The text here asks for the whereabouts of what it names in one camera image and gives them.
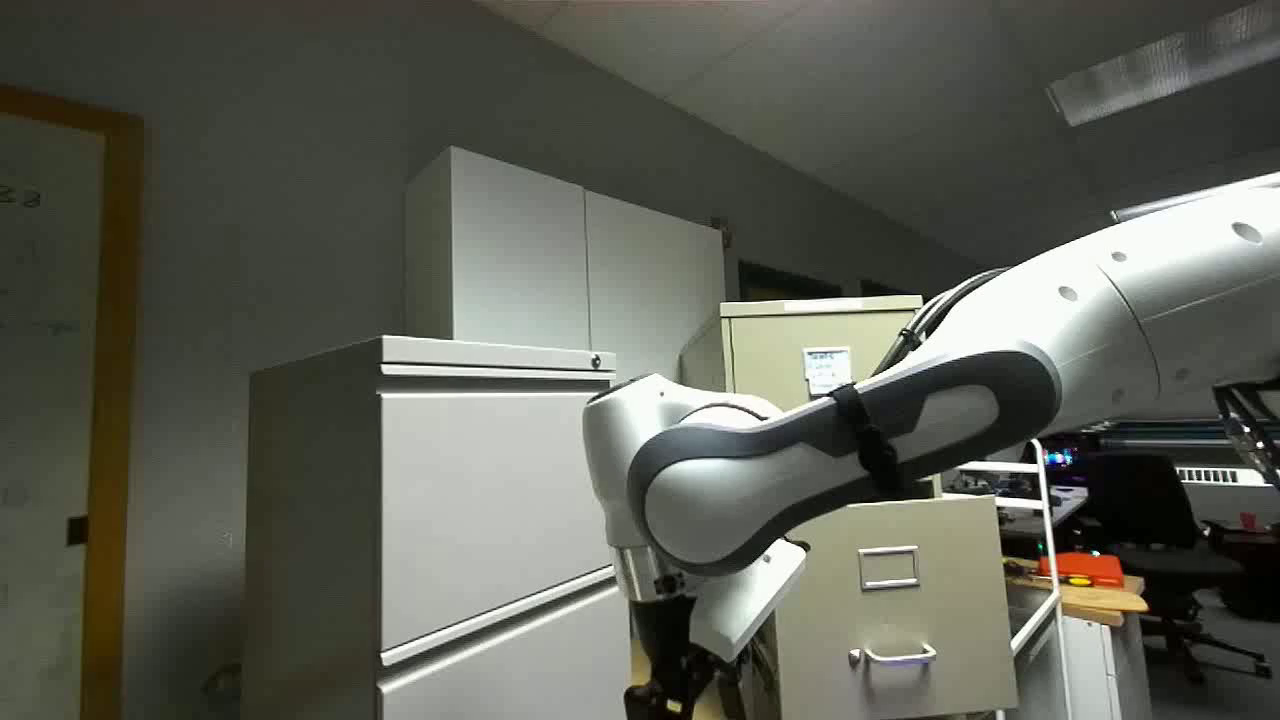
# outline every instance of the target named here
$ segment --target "chair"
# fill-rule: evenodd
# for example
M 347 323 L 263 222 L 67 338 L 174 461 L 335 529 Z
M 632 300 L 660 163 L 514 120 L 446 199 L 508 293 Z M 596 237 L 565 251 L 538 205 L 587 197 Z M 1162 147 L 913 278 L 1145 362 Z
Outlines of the chair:
M 1272 677 L 1261 653 L 1224 645 L 1199 627 L 1199 589 L 1242 576 L 1242 564 L 1220 555 L 1196 523 L 1190 500 L 1166 457 L 1096 451 L 1089 457 L 1085 523 L 1120 555 L 1125 570 L 1145 576 L 1145 632 L 1162 635 L 1170 659 L 1190 682 L 1205 682 L 1196 645 L 1242 654 L 1246 677 Z

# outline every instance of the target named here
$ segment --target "wall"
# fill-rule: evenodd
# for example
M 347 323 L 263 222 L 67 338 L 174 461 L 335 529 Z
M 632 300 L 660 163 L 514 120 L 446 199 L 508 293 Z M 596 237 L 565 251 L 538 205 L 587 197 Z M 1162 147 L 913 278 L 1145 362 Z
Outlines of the wall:
M 444 143 L 676 216 L 736 251 L 942 287 L 899 222 L 467 4 L 2 0 L 0 84 L 148 122 L 126 716 L 226 716 L 247 373 L 395 323 L 399 187 Z

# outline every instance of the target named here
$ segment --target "white storage cabinet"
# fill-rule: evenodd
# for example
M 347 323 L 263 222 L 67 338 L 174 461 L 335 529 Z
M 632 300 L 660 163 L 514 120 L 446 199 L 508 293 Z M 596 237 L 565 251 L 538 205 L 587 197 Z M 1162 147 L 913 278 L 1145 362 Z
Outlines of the white storage cabinet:
M 714 229 L 462 147 L 430 158 L 404 209 L 413 333 L 598 347 L 614 379 L 680 374 L 725 300 Z
M 1120 627 L 1063 615 L 1073 720 L 1150 720 L 1148 654 L 1138 615 Z
M 621 716 L 581 449 L 612 354 L 385 334 L 250 374 L 247 720 Z

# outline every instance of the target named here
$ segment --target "white robotic arm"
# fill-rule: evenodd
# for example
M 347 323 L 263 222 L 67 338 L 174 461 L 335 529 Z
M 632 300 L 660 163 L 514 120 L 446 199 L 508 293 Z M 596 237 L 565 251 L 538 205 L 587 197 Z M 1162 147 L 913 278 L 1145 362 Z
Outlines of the white robotic arm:
M 798 518 L 1183 392 L 1220 392 L 1274 469 L 1246 382 L 1280 374 L 1280 187 L 1103 229 L 924 313 L 941 327 L 913 354 L 792 411 L 660 374 L 596 397 L 587 465 L 632 603 L 696 599 Z

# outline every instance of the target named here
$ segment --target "cabinet drawer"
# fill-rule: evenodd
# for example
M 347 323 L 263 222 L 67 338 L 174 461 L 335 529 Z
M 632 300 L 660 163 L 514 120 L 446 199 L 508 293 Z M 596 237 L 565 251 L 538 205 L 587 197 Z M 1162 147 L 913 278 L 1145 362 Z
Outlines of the cabinet drawer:
M 379 716 L 621 720 L 628 689 L 624 635 L 624 599 L 607 589 L 385 681 Z
M 385 659 L 607 576 L 587 392 L 385 392 Z
M 775 611 L 783 720 L 1015 703 L 991 500 L 857 503 L 792 534 L 813 553 Z

